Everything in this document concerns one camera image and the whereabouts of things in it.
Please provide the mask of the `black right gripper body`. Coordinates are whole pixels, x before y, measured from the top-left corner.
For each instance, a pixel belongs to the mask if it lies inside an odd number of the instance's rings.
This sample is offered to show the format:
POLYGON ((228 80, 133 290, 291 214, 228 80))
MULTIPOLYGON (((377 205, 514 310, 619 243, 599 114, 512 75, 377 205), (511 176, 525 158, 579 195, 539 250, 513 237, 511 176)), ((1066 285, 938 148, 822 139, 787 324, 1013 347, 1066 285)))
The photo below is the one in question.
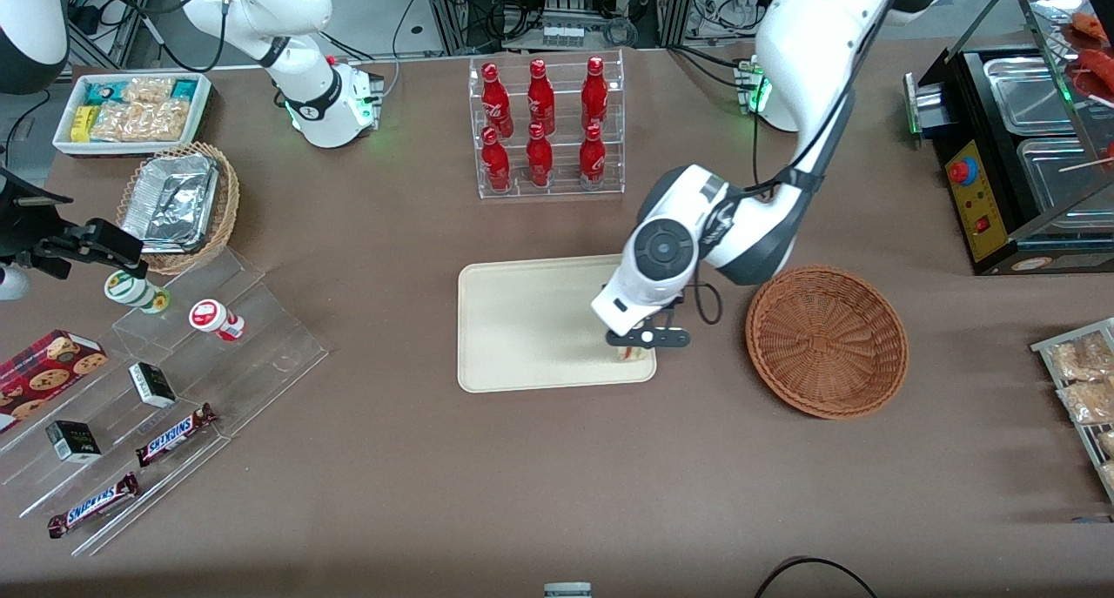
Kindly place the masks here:
POLYGON ((71 223, 59 216, 57 205, 74 200, 31 185, 4 167, 1 174, 1 256, 4 264, 33 268, 37 241, 70 238, 71 223))

